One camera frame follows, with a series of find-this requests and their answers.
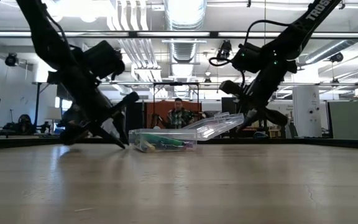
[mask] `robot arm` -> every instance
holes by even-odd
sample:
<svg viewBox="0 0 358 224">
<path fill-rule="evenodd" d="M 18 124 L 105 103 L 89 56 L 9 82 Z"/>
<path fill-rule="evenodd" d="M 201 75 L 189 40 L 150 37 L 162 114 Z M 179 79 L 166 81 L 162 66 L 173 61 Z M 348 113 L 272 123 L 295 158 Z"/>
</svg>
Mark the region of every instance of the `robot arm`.
<svg viewBox="0 0 358 224">
<path fill-rule="evenodd" d="M 278 90 L 287 72 L 296 73 L 295 59 L 301 54 L 312 33 L 340 2 L 341 0 L 314 0 L 308 10 L 292 24 L 257 21 L 250 26 L 269 22 L 288 27 L 275 40 L 261 48 L 246 41 L 239 46 L 240 50 L 231 60 L 232 66 L 242 73 L 259 72 L 249 86 L 238 86 L 232 81 L 225 81 L 219 87 L 225 93 L 236 95 L 240 99 L 241 112 L 247 113 L 243 126 L 251 124 L 255 111 L 261 112 L 275 124 L 287 124 L 286 116 L 266 108 L 269 99 Z"/>
<path fill-rule="evenodd" d="M 89 120 L 89 123 L 79 126 L 76 133 L 61 135 L 61 138 L 62 136 L 69 138 L 63 141 L 73 144 L 78 136 L 85 131 L 90 131 L 94 135 L 107 138 L 112 143 L 124 147 L 120 140 L 106 133 L 101 128 L 101 124 L 108 118 L 114 119 L 117 114 L 121 113 L 123 107 L 137 101 L 139 96 L 133 92 L 124 97 L 116 106 L 112 106 L 98 88 L 99 79 L 112 74 L 111 79 L 114 80 L 116 75 L 125 70 L 121 53 L 113 49 L 105 40 L 86 52 L 82 52 L 80 48 L 68 43 L 63 29 L 52 19 L 41 0 L 16 1 L 29 24 L 35 53 L 57 70 L 57 72 L 49 72 L 48 83 L 61 83 Z M 50 21 L 59 28 L 62 38 Z"/>
</svg>

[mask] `wooden table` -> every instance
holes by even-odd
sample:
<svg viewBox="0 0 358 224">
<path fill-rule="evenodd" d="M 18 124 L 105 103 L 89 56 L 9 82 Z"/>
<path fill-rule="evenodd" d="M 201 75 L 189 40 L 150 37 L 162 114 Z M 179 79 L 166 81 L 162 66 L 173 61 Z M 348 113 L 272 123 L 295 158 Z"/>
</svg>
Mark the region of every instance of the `wooden table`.
<svg viewBox="0 0 358 224">
<path fill-rule="evenodd" d="M 0 223 L 358 223 L 358 149 L 0 150 Z"/>
</svg>

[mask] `wall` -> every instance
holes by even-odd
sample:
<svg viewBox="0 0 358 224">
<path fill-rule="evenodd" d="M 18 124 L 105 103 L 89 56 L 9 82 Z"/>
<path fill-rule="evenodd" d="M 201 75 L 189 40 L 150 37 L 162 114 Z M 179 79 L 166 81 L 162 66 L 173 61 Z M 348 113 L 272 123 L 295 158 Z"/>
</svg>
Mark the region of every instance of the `wall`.
<svg viewBox="0 0 358 224">
<path fill-rule="evenodd" d="M 358 140 L 358 101 L 330 102 L 334 139 Z"/>
<path fill-rule="evenodd" d="M 33 85 L 34 75 L 25 72 L 20 67 L 8 67 L 0 59 L 0 127 L 11 122 L 17 122 L 19 116 L 28 114 L 32 121 L 35 119 L 35 100 L 37 85 Z M 39 122 L 42 124 L 49 106 L 54 106 L 56 86 L 49 86 L 40 95 Z"/>
</svg>

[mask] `ceiling light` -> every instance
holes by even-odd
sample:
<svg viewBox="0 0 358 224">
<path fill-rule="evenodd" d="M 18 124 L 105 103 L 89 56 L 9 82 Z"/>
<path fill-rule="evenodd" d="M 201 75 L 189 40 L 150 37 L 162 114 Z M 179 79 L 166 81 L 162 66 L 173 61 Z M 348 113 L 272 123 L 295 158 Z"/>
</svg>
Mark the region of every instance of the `ceiling light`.
<svg viewBox="0 0 358 224">
<path fill-rule="evenodd" d="M 246 37 L 247 32 L 218 32 L 218 37 Z M 253 38 L 275 38 L 280 35 L 280 32 L 250 32 L 249 37 Z M 358 32 L 315 32 L 311 38 L 343 38 L 354 39 L 358 38 Z"/>
<path fill-rule="evenodd" d="M 163 44 L 206 44 L 206 40 L 161 40 Z"/>
<path fill-rule="evenodd" d="M 128 37 L 128 32 L 96 32 L 96 31 L 86 31 L 86 32 L 65 32 L 67 38 L 108 38 L 108 37 Z M 31 38 L 31 32 L 29 31 L 0 31 L 0 38 Z"/>
<path fill-rule="evenodd" d="M 138 32 L 139 37 L 209 37 L 209 32 L 192 31 L 165 31 L 165 32 Z"/>
<path fill-rule="evenodd" d="M 153 85 L 152 82 L 109 82 L 109 84 L 117 84 L 117 85 Z"/>
<path fill-rule="evenodd" d="M 94 17 L 94 16 L 81 16 L 81 20 L 84 22 L 94 22 L 96 21 L 98 18 Z"/>
<path fill-rule="evenodd" d="M 351 38 L 358 38 L 358 33 L 314 33 L 311 35 L 311 38 L 346 38 L 346 39 L 351 39 Z"/>
</svg>

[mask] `plastic container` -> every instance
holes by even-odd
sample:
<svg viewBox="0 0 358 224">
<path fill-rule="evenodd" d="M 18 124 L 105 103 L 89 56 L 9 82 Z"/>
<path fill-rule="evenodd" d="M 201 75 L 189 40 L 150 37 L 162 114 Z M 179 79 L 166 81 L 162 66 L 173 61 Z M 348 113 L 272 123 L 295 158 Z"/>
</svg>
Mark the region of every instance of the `plastic container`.
<svg viewBox="0 0 358 224">
<path fill-rule="evenodd" d="M 194 129 L 136 129 L 129 131 L 129 144 L 142 152 L 194 151 Z"/>
<path fill-rule="evenodd" d="M 230 113 L 229 112 L 217 113 L 214 115 L 214 118 L 220 118 L 220 117 L 225 117 L 225 116 L 230 116 Z"/>
<path fill-rule="evenodd" d="M 197 132 L 197 141 L 207 141 L 237 127 L 243 122 L 243 114 L 222 114 L 221 116 L 202 119 L 180 130 L 193 129 Z"/>
</svg>

